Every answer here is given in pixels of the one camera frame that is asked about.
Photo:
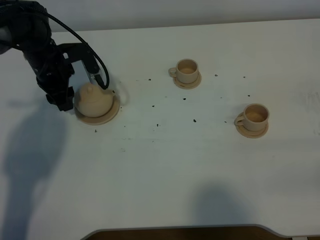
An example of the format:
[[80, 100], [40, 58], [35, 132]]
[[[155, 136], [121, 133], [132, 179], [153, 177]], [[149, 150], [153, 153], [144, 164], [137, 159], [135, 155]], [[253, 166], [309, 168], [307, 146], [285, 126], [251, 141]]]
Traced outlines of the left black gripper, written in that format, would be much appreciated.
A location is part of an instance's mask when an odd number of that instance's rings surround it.
[[74, 108], [75, 92], [73, 87], [69, 86], [69, 80], [75, 72], [55, 42], [50, 42], [35, 53], [34, 71], [37, 83], [46, 93], [50, 104], [57, 105], [58, 109], [64, 112]]

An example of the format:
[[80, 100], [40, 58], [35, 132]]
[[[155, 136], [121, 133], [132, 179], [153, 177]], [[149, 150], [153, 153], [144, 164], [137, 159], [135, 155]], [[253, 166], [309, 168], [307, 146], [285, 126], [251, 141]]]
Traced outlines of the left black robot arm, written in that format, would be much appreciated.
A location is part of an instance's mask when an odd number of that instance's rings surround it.
[[47, 10], [36, 1], [0, 2], [0, 52], [19, 50], [29, 63], [47, 101], [60, 111], [73, 109], [74, 69], [52, 39]]

